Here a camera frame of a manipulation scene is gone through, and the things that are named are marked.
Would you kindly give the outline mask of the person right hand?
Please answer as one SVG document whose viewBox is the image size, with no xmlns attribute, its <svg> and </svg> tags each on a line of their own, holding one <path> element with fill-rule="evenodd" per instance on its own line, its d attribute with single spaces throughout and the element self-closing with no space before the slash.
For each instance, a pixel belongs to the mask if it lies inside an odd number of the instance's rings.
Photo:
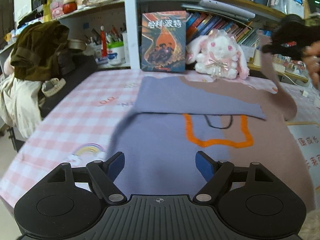
<svg viewBox="0 0 320 240">
<path fill-rule="evenodd" d="M 319 89 L 319 54 L 319 41 L 307 46 L 303 52 L 303 62 L 306 65 L 313 86 L 317 89 Z"/>
</svg>

